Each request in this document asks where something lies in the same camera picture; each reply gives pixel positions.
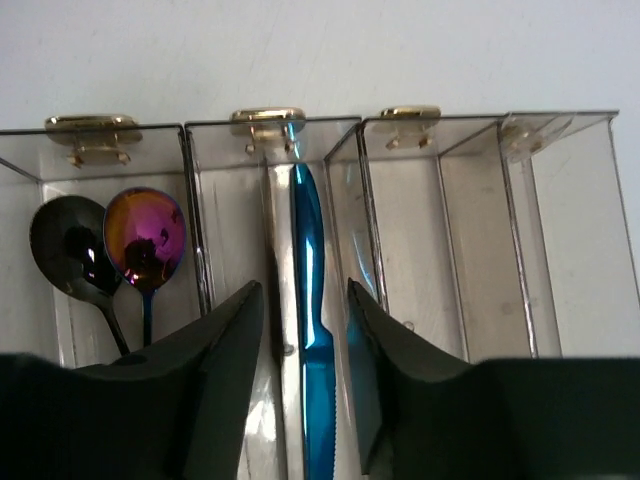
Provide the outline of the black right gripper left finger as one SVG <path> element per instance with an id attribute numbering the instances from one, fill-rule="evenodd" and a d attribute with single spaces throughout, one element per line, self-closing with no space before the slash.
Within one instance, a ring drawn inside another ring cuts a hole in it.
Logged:
<path id="1" fill-rule="evenodd" d="M 263 323 L 263 289 L 251 281 L 110 364 L 3 355 L 2 477 L 234 478 Z"/>

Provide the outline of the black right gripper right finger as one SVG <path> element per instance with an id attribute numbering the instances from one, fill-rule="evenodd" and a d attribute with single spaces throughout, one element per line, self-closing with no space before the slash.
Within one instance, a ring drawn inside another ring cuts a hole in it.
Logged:
<path id="1" fill-rule="evenodd" d="M 373 479 L 635 479 L 635 358 L 471 364 L 347 287 L 360 469 Z"/>

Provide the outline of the blue serrated knife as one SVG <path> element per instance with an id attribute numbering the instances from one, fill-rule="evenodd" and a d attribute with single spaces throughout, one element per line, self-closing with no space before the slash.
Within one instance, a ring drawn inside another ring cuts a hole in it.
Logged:
<path id="1" fill-rule="evenodd" d="M 331 480 L 336 459 L 336 369 L 333 335 L 322 323 L 323 215 L 309 167 L 294 165 L 290 181 L 304 477 Z"/>

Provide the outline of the iridescent rainbow spoon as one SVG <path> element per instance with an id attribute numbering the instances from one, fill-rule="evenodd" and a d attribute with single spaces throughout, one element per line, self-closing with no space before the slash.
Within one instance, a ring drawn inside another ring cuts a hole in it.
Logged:
<path id="1" fill-rule="evenodd" d="M 169 194 L 149 187 L 119 192 L 103 219 L 107 256 L 142 296 L 143 344 L 152 343 L 153 299 L 174 275 L 186 250 L 186 219 Z"/>

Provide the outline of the clear smoked utensil organizer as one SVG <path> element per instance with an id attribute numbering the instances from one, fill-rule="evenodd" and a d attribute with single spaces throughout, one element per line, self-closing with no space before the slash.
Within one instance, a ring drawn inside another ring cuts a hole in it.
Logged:
<path id="1" fill-rule="evenodd" d="M 404 327 L 477 364 L 502 358 L 635 358 L 623 324 L 639 297 L 611 111 L 443 116 L 428 106 L 311 118 L 245 109 L 226 121 L 140 125 L 50 118 L 1 134 L 1 358 L 67 369 L 121 357 L 101 311 L 54 287 L 32 256 L 43 203 L 161 190 L 186 219 L 186 250 L 153 299 L 153 343 L 251 281 L 263 334 L 237 474 L 306 479 L 290 174 L 313 174 L 325 237 L 322 323 L 334 339 L 333 479 L 360 469 L 347 287 L 360 283 Z M 141 294 L 121 277 L 116 319 L 143 344 Z"/>

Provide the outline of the black spoon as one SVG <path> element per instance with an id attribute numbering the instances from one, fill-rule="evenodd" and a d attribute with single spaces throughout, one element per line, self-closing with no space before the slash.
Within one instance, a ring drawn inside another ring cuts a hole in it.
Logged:
<path id="1" fill-rule="evenodd" d="M 105 208 L 80 195 L 63 195 L 43 203 L 34 213 L 29 242 L 45 278 L 66 295 L 89 303 L 104 316 L 121 355 L 130 353 L 114 310 L 121 276 L 106 252 Z"/>

